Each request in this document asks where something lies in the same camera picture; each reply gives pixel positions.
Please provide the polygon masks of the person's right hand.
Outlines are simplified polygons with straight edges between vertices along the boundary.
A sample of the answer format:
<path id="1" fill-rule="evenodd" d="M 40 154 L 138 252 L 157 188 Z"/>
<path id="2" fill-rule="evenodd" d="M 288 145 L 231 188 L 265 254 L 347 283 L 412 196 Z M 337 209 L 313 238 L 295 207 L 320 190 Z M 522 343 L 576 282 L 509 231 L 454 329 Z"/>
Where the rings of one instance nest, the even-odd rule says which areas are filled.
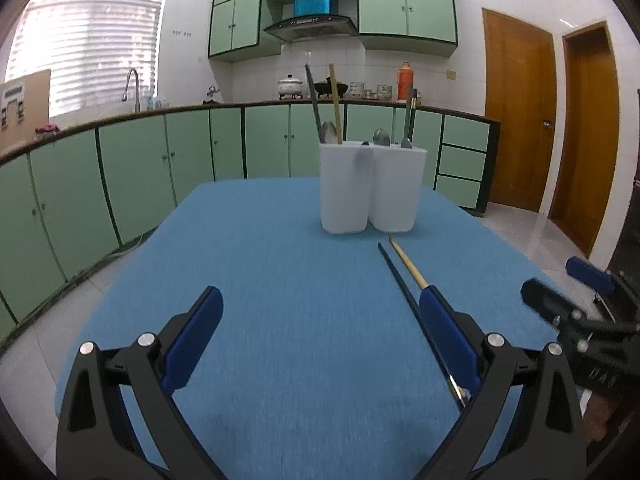
<path id="1" fill-rule="evenodd" d="M 588 444 L 600 442 L 609 434 L 619 434 L 624 424 L 620 419 L 621 396 L 600 396 L 591 393 L 582 415 Z"/>

